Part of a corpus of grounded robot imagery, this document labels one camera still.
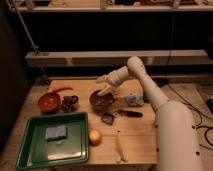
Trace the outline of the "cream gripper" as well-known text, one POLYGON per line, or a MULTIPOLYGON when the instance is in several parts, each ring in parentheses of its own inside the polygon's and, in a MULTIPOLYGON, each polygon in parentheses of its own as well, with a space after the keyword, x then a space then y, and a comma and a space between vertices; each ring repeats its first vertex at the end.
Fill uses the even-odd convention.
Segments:
POLYGON ((120 69, 113 70, 108 75, 100 76, 96 79, 96 83, 108 82, 103 89, 98 92, 99 96, 104 96, 112 92, 112 86, 120 86, 124 81, 129 78, 129 71, 126 66, 120 69))

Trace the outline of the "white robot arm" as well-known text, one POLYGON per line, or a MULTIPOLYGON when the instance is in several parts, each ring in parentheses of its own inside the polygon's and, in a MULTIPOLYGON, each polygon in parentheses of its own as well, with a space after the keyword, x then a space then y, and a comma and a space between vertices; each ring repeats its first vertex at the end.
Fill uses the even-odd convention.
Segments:
POLYGON ((97 83, 106 83, 99 95, 111 92, 130 77, 139 80, 156 114, 158 171, 204 171, 191 111, 158 87, 139 57, 130 57, 126 66, 99 77, 97 83))

